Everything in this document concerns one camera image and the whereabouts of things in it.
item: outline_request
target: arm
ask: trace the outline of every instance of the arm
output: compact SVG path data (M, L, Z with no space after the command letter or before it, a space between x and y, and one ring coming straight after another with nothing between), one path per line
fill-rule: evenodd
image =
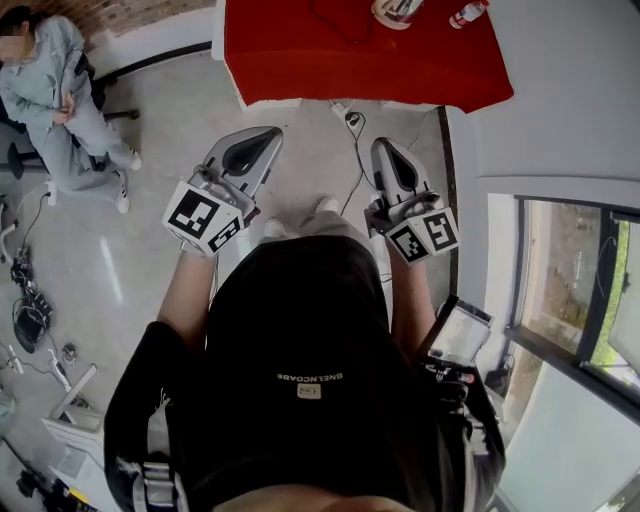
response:
M0 82L0 97L10 119L24 124L30 124L36 119L48 123L48 126L53 124L55 110L31 103L17 95L3 82Z
M194 351L204 350L215 260L183 252L158 321L172 327Z
M80 34L78 28L71 23L67 18L57 18L60 31L62 32L62 38L66 44L65 52L65 64L64 71L62 73L62 86L61 91L64 93L73 93L73 82L76 78L76 67L82 57L84 51L84 39Z
M387 248L393 278L391 336L407 357L413 359L436 321L427 269L424 262L407 265L393 247Z

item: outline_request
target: white wall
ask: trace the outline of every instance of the white wall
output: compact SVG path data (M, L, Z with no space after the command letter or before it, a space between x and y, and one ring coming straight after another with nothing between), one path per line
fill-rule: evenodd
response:
M115 36L104 32L94 36L96 47L87 54L96 75L102 76L141 60L171 50L210 42L213 38L215 7L171 16Z
M519 512L591 512L639 466L640 429L545 364L500 489Z
M469 115L447 109L459 287L475 301L487 192L640 206L640 13L630 0L492 0L489 12L515 95Z

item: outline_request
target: gray floor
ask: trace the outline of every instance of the gray floor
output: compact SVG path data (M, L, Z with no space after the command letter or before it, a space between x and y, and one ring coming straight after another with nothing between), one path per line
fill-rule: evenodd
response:
M324 195L344 201L359 173L353 139L328 102L304 101L299 108L243 113L226 69L208 55L185 57L121 79L110 91L106 110L129 107L139 108L141 119L119 122L117 127L145 159L141 171L129 174L131 212L123 216L112 205L61 195L57 206L45 205L29 236L37 282L55 308L56 343L62 347L73 342L78 347L77 365L69 369L71 381L90 363L96 364L98 372L84 395L102 411L147 323L157 314L178 257L178 244L160 223L166 204L178 180L191 175L218 138L257 125L276 125L285 133L278 163L258 193L263 213L241 243L223 249L222 279L237 265L246 245L261 236L267 218L277 215L295 225ZM372 141L384 135L409 145L425 117L420 112L383 110L376 102L356 102L354 110L367 117L361 155L369 173ZM434 188L446 195L435 111L426 118L413 151L429 170ZM17 185L0 182L0 187L9 189L17 206L21 194L41 181L42 177L28 176ZM35 216L44 192L40 187L25 201L20 214L23 226ZM372 194L363 181L345 213L361 230L362 210ZM388 271L385 260L381 254L381 272ZM428 268L438 304L448 295L448 256L430 260ZM0 338L16 347L24 361L47 369L50 341L32 356L15 341L9 311L18 296L8 267L0 267ZM35 458L44 467L53 440L40 418L62 399L63 389L50 375L30 368L24 375L2 370L0 382L18 400L7 437L24 457Z

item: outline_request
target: black chair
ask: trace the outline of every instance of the black chair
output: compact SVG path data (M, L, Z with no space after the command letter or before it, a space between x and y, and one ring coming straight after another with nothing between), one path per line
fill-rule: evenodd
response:
M80 75L83 72L87 72L89 76L89 81L91 82L91 97L93 99L93 103L96 108L102 111L104 104L107 101L106 88L111 87L117 83L116 79L100 79L95 80L96 70L89 63L89 59L87 59L86 55L82 55L78 65L76 66L76 75ZM140 117L139 110L125 110L122 112L113 112L108 114L103 114L105 121L111 121L113 119L138 119ZM7 126L10 126L14 130L16 130L20 134L24 134L27 131L27 127L24 124L17 123L11 119L7 114L7 111L0 100L0 123L3 123ZM80 148L80 142L76 137L72 137L73 145L77 148ZM91 164L91 168L94 171L102 172L105 170L106 162L98 161L95 157L89 155L89 162ZM40 155L36 151L31 151L28 153L20 153L15 143L12 143L9 146L9 150L7 151L7 163L0 163L0 172L1 171L10 171L16 179L22 178L22 175L25 172L46 172L46 167L40 158Z

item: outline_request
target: red table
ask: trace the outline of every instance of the red table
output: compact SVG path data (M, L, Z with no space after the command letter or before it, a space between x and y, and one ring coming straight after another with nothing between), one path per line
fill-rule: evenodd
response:
M426 0L413 25L391 30L372 0L227 0L225 59L247 105L260 100L358 98L453 105L464 112L513 89L489 16L462 30L449 17L469 0Z

